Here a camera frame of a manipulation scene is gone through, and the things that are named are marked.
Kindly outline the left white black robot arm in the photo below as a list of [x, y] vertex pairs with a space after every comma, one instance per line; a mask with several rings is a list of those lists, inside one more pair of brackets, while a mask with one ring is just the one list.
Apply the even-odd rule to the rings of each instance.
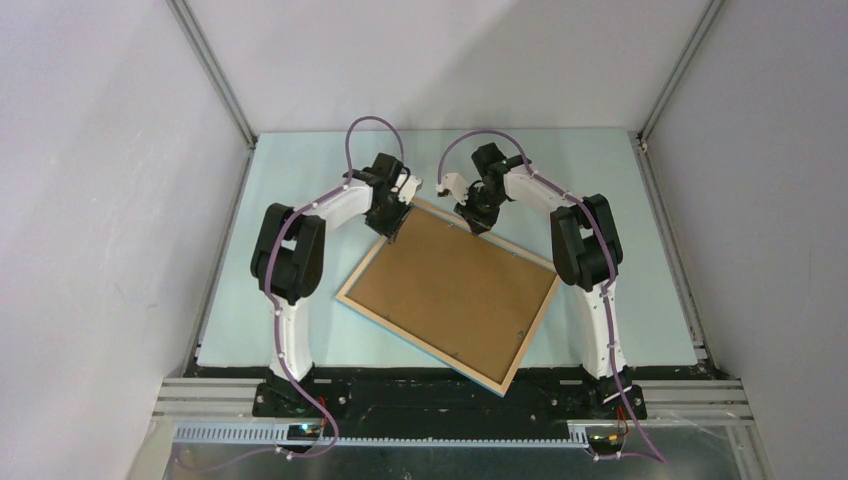
[[421, 180], [400, 159], [380, 153], [371, 166], [349, 170], [340, 185], [299, 208], [279, 203], [267, 208], [250, 272], [272, 305], [270, 369], [288, 380], [277, 402], [290, 415], [304, 416], [316, 403], [315, 388], [302, 379], [314, 365], [309, 304], [323, 276], [327, 236], [362, 218], [386, 241], [395, 241], [420, 188]]

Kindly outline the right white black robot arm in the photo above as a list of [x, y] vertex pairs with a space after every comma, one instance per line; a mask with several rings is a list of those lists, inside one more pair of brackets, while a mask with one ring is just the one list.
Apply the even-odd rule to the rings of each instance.
[[526, 204], [548, 217], [555, 271], [579, 291], [585, 335], [581, 365], [588, 375], [581, 402], [593, 417], [610, 416], [630, 382], [614, 305], [623, 249], [609, 201], [601, 194], [577, 197], [567, 192], [533, 170], [523, 154], [508, 158], [494, 143], [479, 147], [472, 161], [478, 179], [468, 182], [440, 170], [438, 195], [455, 199], [455, 212], [475, 235], [493, 228], [505, 202]]

